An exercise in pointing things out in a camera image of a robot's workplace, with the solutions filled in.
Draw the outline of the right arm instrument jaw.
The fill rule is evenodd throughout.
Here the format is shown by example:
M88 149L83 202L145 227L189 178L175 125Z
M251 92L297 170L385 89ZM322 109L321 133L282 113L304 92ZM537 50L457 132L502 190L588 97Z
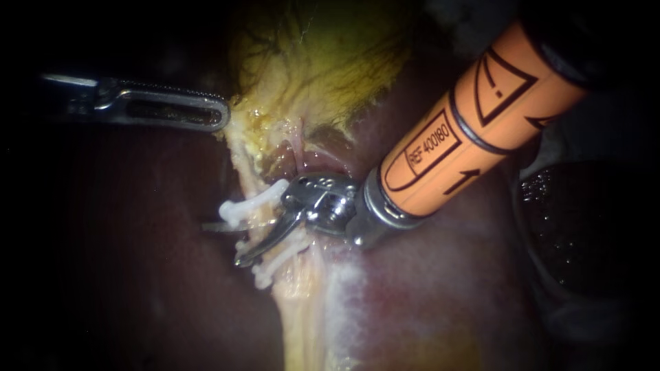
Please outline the right arm instrument jaw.
M276 219L270 219L263 222L239 221L236 225L231 225L225 221L202 223L201 230L214 233L237 233L246 232L255 228L269 227L277 222Z
M285 211L267 236L253 248L240 253L234 259L234 266L247 268L261 261L263 255L283 242L302 222L305 214L304 209Z

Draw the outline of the left arm instrument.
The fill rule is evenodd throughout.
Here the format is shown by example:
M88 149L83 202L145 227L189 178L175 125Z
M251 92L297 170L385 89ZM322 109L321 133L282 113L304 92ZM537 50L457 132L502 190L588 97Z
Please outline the left arm instrument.
M55 122L125 123L118 78L40 75L40 116Z

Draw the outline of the right arm instrument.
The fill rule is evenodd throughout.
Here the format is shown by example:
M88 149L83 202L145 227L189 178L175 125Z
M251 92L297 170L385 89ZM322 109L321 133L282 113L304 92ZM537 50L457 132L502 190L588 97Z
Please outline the right arm instrument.
M292 179L282 196L280 237L302 223L313 232L370 249L386 236L419 227L424 219L395 207L377 176L372 170L360 182L338 173L310 172Z

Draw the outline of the left arm instrument jaw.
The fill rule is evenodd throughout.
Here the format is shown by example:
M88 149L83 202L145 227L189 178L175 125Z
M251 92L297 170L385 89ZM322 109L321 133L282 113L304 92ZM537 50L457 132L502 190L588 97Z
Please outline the left arm instrument jaw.
M213 133L228 124L230 110L223 99L197 93L123 88L104 105L104 120Z

